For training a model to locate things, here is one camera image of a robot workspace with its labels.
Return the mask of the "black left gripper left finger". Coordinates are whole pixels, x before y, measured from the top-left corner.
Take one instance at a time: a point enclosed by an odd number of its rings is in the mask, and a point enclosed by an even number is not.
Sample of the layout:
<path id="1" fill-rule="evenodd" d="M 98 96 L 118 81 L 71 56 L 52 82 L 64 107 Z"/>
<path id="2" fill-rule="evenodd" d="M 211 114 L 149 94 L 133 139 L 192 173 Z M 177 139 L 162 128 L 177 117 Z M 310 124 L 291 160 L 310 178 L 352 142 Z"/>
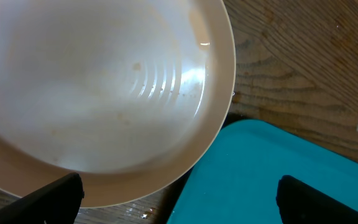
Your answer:
<path id="1" fill-rule="evenodd" d="M 0 209 L 0 224 L 73 224 L 85 193 L 81 177 L 68 174 Z"/>

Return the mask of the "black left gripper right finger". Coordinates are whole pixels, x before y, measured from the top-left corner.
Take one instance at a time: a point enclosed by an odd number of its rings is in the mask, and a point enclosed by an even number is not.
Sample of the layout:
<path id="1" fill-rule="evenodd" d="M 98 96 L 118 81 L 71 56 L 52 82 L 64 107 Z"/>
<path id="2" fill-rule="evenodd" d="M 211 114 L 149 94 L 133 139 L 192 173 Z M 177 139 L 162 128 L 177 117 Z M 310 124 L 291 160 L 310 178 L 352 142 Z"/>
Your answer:
<path id="1" fill-rule="evenodd" d="M 290 175 L 278 181 L 276 203 L 283 224 L 358 224 L 358 211 Z"/>

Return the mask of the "white plate with stain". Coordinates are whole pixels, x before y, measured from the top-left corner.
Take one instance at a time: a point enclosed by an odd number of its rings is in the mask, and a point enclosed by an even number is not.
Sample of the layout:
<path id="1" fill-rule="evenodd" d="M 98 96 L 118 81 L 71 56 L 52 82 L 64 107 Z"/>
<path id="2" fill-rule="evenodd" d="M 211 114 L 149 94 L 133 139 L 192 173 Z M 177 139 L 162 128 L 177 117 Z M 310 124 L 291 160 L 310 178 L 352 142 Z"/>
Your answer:
<path id="1" fill-rule="evenodd" d="M 0 190 L 77 172 L 85 208 L 150 195 L 210 147 L 235 74 L 221 0 L 0 0 Z"/>

